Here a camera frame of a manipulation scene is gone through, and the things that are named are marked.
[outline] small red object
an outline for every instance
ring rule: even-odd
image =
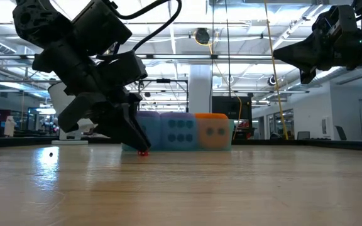
[[[138,151],[138,155],[139,155],[139,156],[148,156],[148,155],[149,155],[149,150],[146,150],[146,151]]]

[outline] pillar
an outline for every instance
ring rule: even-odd
[[[212,111],[212,66],[191,65],[188,85],[189,112],[210,113]]]

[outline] wooden tabletop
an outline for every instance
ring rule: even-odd
[[[362,151],[3,148],[0,225],[362,225]]]

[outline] chair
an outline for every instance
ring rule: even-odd
[[[346,133],[344,133],[344,129],[341,126],[335,126],[337,129],[337,133],[339,134],[341,141],[347,141]]]
[[[310,139],[310,132],[300,131],[297,133],[297,140]]]

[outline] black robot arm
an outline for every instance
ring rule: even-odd
[[[332,6],[319,15],[307,39],[275,50],[274,56],[300,69],[302,84],[311,82],[317,69],[362,66],[362,0],[351,6]]]
[[[70,21],[49,0],[16,0],[13,18],[18,35],[43,52],[35,56],[33,69],[55,72],[67,86],[65,93],[75,99],[59,115],[65,132],[77,130],[77,122],[88,118],[98,124],[96,132],[130,145],[138,151],[150,147],[136,121],[139,94],[130,94],[125,85],[147,77],[142,60],[135,51],[164,30],[181,11],[181,0],[174,16],[161,28],[139,42],[131,51],[117,54],[119,46],[132,35],[120,18],[132,19],[169,0],[158,0],[130,16],[122,16],[109,0],[91,0]],[[114,45],[113,54],[103,55]],[[90,56],[97,55],[95,63]]]

